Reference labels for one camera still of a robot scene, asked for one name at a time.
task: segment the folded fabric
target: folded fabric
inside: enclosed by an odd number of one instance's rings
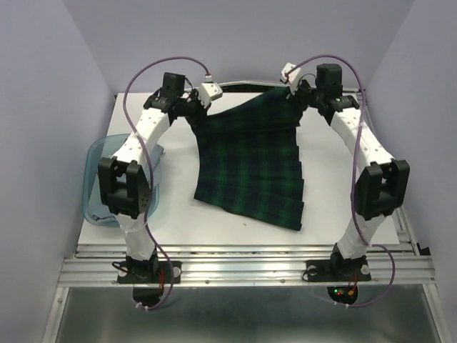
[[[156,192],[159,189],[159,183],[162,180],[162,173],[159,166],[160,158],[164,155],[164,148],[158,144],[152,149],[151,154],[149,155],[151,158],[152,168],[153,168],[153,176],[154,176],[154,185],[153,185],[153,194],[151,201],[153,202],[156,197]],[[147,180],[150,179],[150,174],[146,170],[145,176]],[[120,178],[120,181],[125,181],[125,175]],[[96,222],[97,225],[104,225],[104,226],[114,226],[117,225],[118,222],[116,217],[109,211],[109,208],[106,205],[101,203],[100,197],[100,187],[99,187],[99,176],[97,175],[95,178],[94,187],[92,189],[91,197],[89,199],[89,208],[88,208],[89,216]]]
[[[303,176],[296,127],[302,111],[277,88],[193,127],[200,170],[195,199],[300,230]]]

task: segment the white table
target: white table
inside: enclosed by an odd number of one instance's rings
[[[127,107],[138,121],[150,93],[129,94]],[[219,113],[258,94],[229,93],[215,101],[209,114]],[[117,97],[108,135],[130,132]],[[166,151],[157,210],[149,219],[152,232],[165,245],[327,245],[343,235],[351,216],[352,156],[340,137],[315,109],[307,110],[297,129],[305,189],[302,229],[294,232],[225,212],[193,198],[199,172],[196,139],[184,119],[178,119],[161,137]],[[398,222],[389,217],[373,243],[398,244]],[[79,244],[124,244],[119,228],[98,227],[84,221]]]

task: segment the dark green plaid fabric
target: dark green plaid fabric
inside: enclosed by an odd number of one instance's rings
[[[200,156],[195,199],[300,230],[303,178],[287,89],[268,91],[193,127]]]

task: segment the plaid cloth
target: plaid cloth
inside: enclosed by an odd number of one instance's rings
[[[302,111],[277,88],[192,127],[200,172],[195,199],[234,214],[301,229],[303,178],[296,127]]]

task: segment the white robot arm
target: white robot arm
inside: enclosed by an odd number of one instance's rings
[[[132,133],[111,158],[102,158],[99,162],[102,203],[115,214],[124,231],[126,261],[128,265],[136,266],[137,274],[141,269],[154,273],[156,266],[156,247],[140,216],[147,211],[151,201],[151,180],[139,136],[150,152],[175,119],[184,116],[188,121],[196,121],[205,117],[211,102],[222,96],[221,87],[210,79],[187,95],[184,93],[185,79],[184,75],[165,73],[162,87],[144,104],[137,132]]]
[[[288,73],[294,67],[289,63],[281,72],[282,82],[290,89],[289,99],[303,110],[309,106],[317,108],[353,155],[361,112],[352,96],[343,96],[341,67],[338,64],[317,66],[315,88],[304,79],[306,74],[301,68]],[[357,162],[356,220],[364,239],[370,243],[384,219],[402,205],[410,168],[408,162],[395,160],[382,147],[366,123],[362,123]],[[345,234],[335,244],[330,261],[313,261],[316,269],[309,274],[308,280],[348,281],[354,272],[359,274],[366,265],[367,248],[351,218]],[[369,279],[366,273],[359,275],[360,279]]]

